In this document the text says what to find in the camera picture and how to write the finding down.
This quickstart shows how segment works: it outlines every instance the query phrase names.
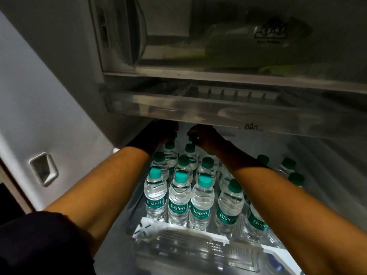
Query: forearm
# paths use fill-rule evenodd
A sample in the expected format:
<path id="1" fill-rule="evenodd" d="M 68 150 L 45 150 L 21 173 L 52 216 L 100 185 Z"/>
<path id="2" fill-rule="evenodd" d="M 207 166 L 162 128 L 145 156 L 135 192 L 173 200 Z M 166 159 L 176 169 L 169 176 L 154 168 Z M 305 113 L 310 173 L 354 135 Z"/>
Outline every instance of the forearm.
<path id="1" fill-rule="evenodd" d="M 87 232 L 94 255 L 130 200 L 135 182 L 149 157 L 150 154 L 136 147 L 121 149 L 44 210 L 66 215 Z"/>
<path id="2" fill-rule="evenodd" d="M 218 158 L 307 274 L 365 271 L 366 234 L 229 142 Z"/>

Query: green label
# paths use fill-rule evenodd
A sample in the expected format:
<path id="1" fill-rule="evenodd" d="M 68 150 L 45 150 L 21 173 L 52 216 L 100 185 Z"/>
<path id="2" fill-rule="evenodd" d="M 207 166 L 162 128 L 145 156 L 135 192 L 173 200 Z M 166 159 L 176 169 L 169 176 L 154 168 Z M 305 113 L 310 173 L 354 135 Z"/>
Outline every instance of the green label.
<path id="1" fill-rule="evenodd" d="M 173 175 L 173 172 L 175 171 L 175 167 L 176 166 L 170 167 L 170 175 Z"/>
<path id="2" fill-rule="evenodd" d="M 246 194 L 244 194 L 244 196 L 245 196 L 245 201 L 246 201 L 246 203 L 248 203 L 248 204 L 250 205 L 250 204 L 251 204 L 250 199 L 248 198 L 248 196 L 247 196 Z"/>
<path id="3" fill-rule="evenodd" d="M 233 225 L 236 221 L 237 221 L 237 217 L 238 215 L 236 216 L 231 216 L 231 215 L 228 215 L 228 214 L 225 214 L 219 207 L 218 207 L 218 210 L 217 210 L 217 217 L 219 220 L 221 220 L 224 224 L 227 224 L 227 225 Z"/>
<path id="4" fill-rule="evenodd" d="M 163 197 L 156 201 L 150 200 L 147 197 L 145 197 L 145 203 L 149 208 L 153 208 L 153 209 L 161 208 L 166 203 L 166 197 Z"/>
<path id="5" fill-rule="evenodd" d="M 196 218 L 206 219 L 206 218 L 208 218 L 210 216 L 210 210 L 211 210 L 211 208 L 209 208 L 207 210 L 200 210 L 200 209 L 197 209 L 193 204 L 191 204 L 190 210 L 191 210 L 191 213 Z"/>
<path id="6" fill-rule="evenodd" d="M 247 220 L 250 222 L 250 224 L 255 227 L 256 229 L 260 231 L 267 231 L 269 229 L 269 226 L 264 221 L 259 220 L 254 216 L 254 214 L 251 212 L 251 209 L 247 213 Z"/>
<path id="7" fill-rule="evenodd" d="M 172 210 L 172 212 L 177 213 L 177 214 L 184 214 L 189 210 L 189 203 L 185 205 L 178 205 L 176 203 L 171 202 L 171 200 L 169 200 L 168 206 L 170 207 L 170 210 Z"/>

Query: human arm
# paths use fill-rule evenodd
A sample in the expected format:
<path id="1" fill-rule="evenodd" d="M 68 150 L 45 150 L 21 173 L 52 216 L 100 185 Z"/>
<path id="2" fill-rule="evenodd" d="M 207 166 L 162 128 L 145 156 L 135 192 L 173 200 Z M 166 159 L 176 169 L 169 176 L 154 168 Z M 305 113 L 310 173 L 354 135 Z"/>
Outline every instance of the human arm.
<path id="1" fill-rule="evenodd" d="M 305 274 L 367 274 L 367 235 L 273 170 L 223 139 L 211 126 L 188 135 L 232 172 L 261 217 Z"/>
<path id="2" fill-rule="evenodd" d="M 177 122 L 148 125 L 130 144 L 108 157 L 44 209 L 67 216 L 94 256 L 130 200 L 140 172 L 160 143 L 174 139 Z"/>

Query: teal bottle cap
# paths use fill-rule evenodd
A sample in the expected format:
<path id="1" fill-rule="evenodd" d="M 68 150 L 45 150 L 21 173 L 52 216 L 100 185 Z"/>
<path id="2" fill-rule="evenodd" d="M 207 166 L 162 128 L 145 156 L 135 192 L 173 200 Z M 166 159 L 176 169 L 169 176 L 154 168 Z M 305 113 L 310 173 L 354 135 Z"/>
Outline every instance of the teal bottle cap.
<path id="1" fill-rule="evenodd" d="M 149 172 L 149 177 L 152 179 L 158 179 L 162 176 L 162 171 L 159 167 L 152 167 Z"/>
<path id="2" fill-rule="evenodd" d="M 175 173 L 175 181 L 178 183 L 185 183 L 187 181 L 187 172 L 178 170 Z"/>
<path id="3" fill-rule="evenodd" d="M 283 159 L 282 165 L 286 167 L 287 169 L 293 170 L 294 167 L 296 166 L 296 161 L 286 157 Z"/>
<path id="4" fill-rule="evenodd" d="M 199 185 L 203 188 L 211 187 L 211 182 L 213 178 L 208 174 L 199 175 Z"/>
<path id="5" fill-rule="evenodd" d="M 188 153 L 195 152 L 195 145 L 194 144 L 186 144 L 185 151 Z"/>
<path id="6" fill-rule="evenodd" d="M 291 173 L 288 176 L 288 180 L 293 183 L 294 185 L 297 186 L 303 186 L 304 182 L 305 182 L 305 177 L 299 173 Z"/>
<path id="7" fill-rule="evenodd" d="M 156 153 L 154 153 L 153 155 L 153 160 L 155 162 L 163 162 L 166 159 L 166 157 L 164 156 L 164 153 L 161 151 L 157 151 Z"/>
<path id="8" fill-rule="evenodd" d="M 168 150 L 172 150 L 172 149 L 174 149 L 174 148 L 175 148 L 175 142 L 173 142 L 173 141 L 168 141 L 168 142 L 164 145 L 164 147 L 165 147 L 166 149 L 168 149 Z"/>
<path id="9" fill-rule="evenodd" d="M 228 189 L 233 193 L 240 193 L 242 191 L 241 185 L 239 185 L 235 179 L 229 182 Z"/>
<path id="10" fill-rule="evenodd" d="M 269 157 L 263 154 L 259 154 L 259 156 L 257 157 L 257 160 L 263 163 L 265 166 L 269 163 Z"/>
<path id="11" fill-rule="evenodd" d="M 211 169 L 214 166 L 214 160 L 211 157 L 204 157 L 203 161 L 201 162 L 201 165 L 205 169 Z"/>
<path id="12" fill-rule="evenodd" d="M 190 164 L 190 159 L 187 155 L 181 155 L 178 158 L 178 164 L 180 164 L 181 166 L 188 166 Z"/>

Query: black shirt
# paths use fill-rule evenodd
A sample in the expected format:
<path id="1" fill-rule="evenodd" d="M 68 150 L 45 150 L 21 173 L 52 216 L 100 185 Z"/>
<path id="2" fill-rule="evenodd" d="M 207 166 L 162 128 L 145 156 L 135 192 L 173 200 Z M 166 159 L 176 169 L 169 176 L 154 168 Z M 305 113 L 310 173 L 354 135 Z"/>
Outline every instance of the black shirt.
<path id="1" fill-rule="evenodd" d="M 0 226 L 0 274 L 95 275 L 88 246 L 64 215 L 34 212 Z"/>

